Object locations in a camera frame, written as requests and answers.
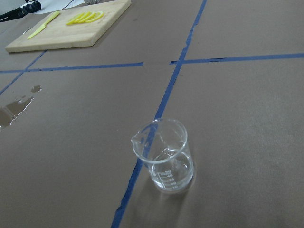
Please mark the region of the clear glass cup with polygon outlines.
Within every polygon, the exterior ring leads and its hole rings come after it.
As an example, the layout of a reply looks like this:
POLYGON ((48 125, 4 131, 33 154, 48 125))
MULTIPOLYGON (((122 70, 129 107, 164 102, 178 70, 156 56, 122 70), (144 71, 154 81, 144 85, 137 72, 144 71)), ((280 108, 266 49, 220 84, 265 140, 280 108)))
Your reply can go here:
POLYGON ((159 190, 178 193, 188 188, 194 176, 194 162, 188 132, 180 121, 152 120, 138 130, 131 143, 134 154, 148 169, 159 190))

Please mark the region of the lemon slice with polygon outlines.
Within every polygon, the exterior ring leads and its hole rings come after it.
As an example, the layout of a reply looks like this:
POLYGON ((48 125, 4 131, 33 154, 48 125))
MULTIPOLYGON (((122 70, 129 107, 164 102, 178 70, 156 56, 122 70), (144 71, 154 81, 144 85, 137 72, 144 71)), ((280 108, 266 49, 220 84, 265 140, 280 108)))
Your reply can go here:
POLYGON ((90 19, 86 19, 85 20, 85 23, 91 23, 91 22, 94 22, 100 18, 102 18, 104 16, 104 12, 103 11, 99 11, 99 12, 96 12, 90 19))
POLYGON ((69 23, 78 23, 79 21, 81 21, 81 20, 83 20, 83 19, 85 19, 85 18, 87 18, 87 17, 89 17, 89 16, 91 16, 92 15, 92 12, 83 12, 83 13, 80 13, 80 14, 78 14, 78 15, 76 15, 75 17, 73 17, 70 21, 69 21, 69 23))
POLYGON ((87 12, 87 13, 85 13, 85 15, 82 18, 80 18, 76 22, 77 23, 84 23, 86 19, 90 19, 94 14, 95 14, 95 12, 87 12))

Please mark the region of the bamboo cutting board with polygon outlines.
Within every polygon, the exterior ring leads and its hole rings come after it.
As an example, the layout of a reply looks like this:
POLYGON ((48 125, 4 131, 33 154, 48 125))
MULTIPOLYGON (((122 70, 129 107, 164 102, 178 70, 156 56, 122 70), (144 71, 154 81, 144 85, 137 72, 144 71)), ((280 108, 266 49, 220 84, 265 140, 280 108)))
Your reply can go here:
POLYGON ((27 39, 45 22, 44 17, 33 28, 22 34, 5 47, 9 53, 50 50, 62 48, 91 47, 115 23, 131 5, 130 0, 113 0, 94 5, 75 7, 60 11, 59 16, 46 25, 34 37, 27 39), (91 23, 67 25, 69 19, 82 12, 104 12, 104 15, 91 23))

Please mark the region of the lemon slice nearest knife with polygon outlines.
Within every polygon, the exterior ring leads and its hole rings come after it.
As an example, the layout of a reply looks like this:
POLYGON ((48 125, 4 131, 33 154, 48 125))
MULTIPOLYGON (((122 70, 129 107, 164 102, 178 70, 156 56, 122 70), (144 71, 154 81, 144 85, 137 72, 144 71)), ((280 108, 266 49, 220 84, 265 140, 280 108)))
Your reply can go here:
POLYGON ((75 23, 75 21, 79 20, 80 18, 82 18, 85 15, 85 13, 79 13, 77 15, 75 15, 74 17, 72 17, 71 19, 69 19, 68 22, 66 22, 67 25, 71 25, 73 23, 75 23))

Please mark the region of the yellow plastic knife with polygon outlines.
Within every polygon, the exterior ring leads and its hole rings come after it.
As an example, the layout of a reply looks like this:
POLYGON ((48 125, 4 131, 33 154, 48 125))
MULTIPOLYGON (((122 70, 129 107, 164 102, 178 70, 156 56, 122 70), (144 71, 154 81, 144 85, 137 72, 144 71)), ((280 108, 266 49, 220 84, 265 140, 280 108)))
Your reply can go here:
POLYGON ((36 36, 37 34, 39 34, 41 31, 43 31, 47 24, 50 23, 53 19, 55 19, 58 15, 60 14, 60 11, 55 11, 55 12, 52 12, 50 14, 50 16, 47 18, 46 21, 44 21, 42 23, 42 25, 40 25, 32 34, 30 34, 27 39, 31 39, 33 38, 34 36, 36 36))

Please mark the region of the aluminium frame post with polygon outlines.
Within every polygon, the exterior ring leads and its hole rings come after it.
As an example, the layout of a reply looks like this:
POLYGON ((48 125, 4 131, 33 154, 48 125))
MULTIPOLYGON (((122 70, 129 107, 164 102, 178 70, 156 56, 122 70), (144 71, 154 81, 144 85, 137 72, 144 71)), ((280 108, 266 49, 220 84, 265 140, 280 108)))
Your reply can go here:
POLYGON ((102 2, 102 0, 84 0, 84 2, 88 5, 92 5, 92 4, 99 4, 102 2))

